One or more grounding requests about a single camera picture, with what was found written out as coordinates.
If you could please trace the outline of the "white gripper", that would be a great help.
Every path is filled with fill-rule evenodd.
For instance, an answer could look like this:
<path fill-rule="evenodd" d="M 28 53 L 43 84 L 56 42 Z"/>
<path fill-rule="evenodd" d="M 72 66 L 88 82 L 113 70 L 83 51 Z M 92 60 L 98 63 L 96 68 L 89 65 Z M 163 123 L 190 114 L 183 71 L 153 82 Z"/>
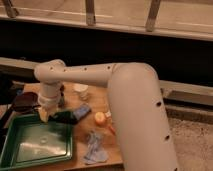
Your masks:
<path fill-rule="evenodd" d="M 56 95 L 53 97 L 45 97 L 41 93 L 38 94 L 38 104 L 41 106 L 38 109 L 40 119 L 43 122 L 47 122 L 49 115 L 45 109 L 50 109 L 58 105 L 61 95 Z"/>

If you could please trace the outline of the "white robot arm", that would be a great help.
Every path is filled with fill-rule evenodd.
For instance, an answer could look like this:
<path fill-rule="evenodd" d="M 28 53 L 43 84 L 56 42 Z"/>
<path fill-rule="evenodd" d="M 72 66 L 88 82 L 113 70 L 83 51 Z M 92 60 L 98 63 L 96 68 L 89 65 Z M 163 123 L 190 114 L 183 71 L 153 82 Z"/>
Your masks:
<path fill-rule="evenodd" d="M 68 67 L 60 60 L 38 64 L 39 104 L 60 99 L 61 83 L 103 86 L 125 171 L 180 171 L 156 71 L 145 63 Z"/>

